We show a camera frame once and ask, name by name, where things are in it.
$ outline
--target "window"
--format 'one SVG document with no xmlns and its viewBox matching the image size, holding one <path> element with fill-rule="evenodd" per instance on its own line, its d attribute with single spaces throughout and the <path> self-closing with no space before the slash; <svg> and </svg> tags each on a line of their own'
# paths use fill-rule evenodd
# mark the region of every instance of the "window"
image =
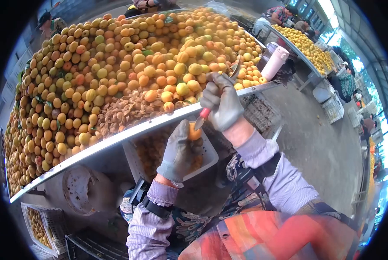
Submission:
<svg viewBox="0 0 388 260">
<path fill-rule="evenodd" d="M 291 0 L 291 1 L 289 2 L 289 5 L 290 5 L 290 6 L 295 6 L 297 3 L 298 3 L 298 0 Z"/>
<path fill-rule="evenodd" d="M 315 25 L 318 22 L 318 15 L 314 15 L 314 17 L 311 19 L 311 23 Z"/>
<path fill-rule="evenodd" d="M 305 19 L 310 18 L 310 16 L 313 14 L 313 12 L 314 12 L 314 9 L 311 8 L 310 11 L 308 12 L 307 16 L 305 17 Z"/>
<path fill-rule="evenodd" d="M 304 12 L 305 8 L 307 8 L 308 4 L 305 2 L 305 4 L 301 5 L 301 7 L 298 9 L 298 13 L 302 14 Z"/>
</svg>

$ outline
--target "floral clothing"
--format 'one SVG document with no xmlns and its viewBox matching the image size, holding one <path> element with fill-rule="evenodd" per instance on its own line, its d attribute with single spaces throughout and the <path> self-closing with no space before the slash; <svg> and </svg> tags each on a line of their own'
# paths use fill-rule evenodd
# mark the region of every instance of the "floral clothing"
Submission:
<svg viewBox="0 0 388 260">
<path fill-rule="evenodd" d="M 272 18 L 272 14 L 276 13 L 278 15 L 278 19 L 281 22 L 286 23 L 288 18 L 292 16 L 287 15 L 285 11 L 286 11 L 285 7 L 278 6 L 278 7 L 270 8 L 269 10 L 266 11 L 266 13 L 262 13 L 261 17 Z"/>
</svg>

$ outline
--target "plaid shirt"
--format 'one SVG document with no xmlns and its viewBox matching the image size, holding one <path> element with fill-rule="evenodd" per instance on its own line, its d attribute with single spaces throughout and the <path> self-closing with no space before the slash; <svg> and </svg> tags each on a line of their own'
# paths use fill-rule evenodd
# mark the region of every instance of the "plaid shirt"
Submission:
<svg viewBox="0 0 388 260">
<path fill-rule="evenodd" d="M 356 89 L 356 83 L 352 74 L 344 73 L 338 76 L 341 83 L 343 96 L 346 99 L 351 99 L 353 92 Z"/>
</svg>

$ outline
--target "gloved hand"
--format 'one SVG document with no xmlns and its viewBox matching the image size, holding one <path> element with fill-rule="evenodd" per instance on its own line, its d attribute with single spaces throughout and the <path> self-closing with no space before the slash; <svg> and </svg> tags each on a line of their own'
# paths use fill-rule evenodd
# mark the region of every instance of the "gloved hand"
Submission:
<svg viewBox="0 0 388 260">
<path fill-rule="evenodd" d="M 171 5 L 171 2 L 169 0 L 154 0 L 154 3 L 160 5 L 162 9 L 169 8 Z"/>
<path fill-rule="evenodd" d="M 191 166 L 191 144 L 188 140 L 189 122 L 182 120 L 172 132 L 166 144 L 158 174 L 175 183 L 182 183 Z"/>
<path fill-rule="evenodd" d="M 207 80 L 200 105 L 211 109 L 208 120 L 214 129 L 223 132 L 243 115 L 244 108 L 228 75 L 212 72 L 207 74 Z"/>
</svg>

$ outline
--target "cap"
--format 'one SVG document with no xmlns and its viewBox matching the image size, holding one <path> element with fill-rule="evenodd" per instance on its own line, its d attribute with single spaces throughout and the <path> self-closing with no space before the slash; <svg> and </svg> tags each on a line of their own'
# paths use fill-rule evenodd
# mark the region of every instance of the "cap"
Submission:
<svg viewBox="0 0 388 260">
<path fill-rule="evenodd" d="M 290 11 L 293 15 L 298 14 L 298 8 L 296 8 L 295 6 L 286 5 L 286 9 L 288 9 L 288 11 Z"/>
<path fill-rule="evenodd" d="M 42 25 L 51 19 L 51 13 L 50 12 L 45 12 L 43 13 L 43 15 L 41 15 L 41 17 L 39 18 L 38 20 L 38 26 L 35 28 L 35 31 L 39 30 Z"/>
</svg>

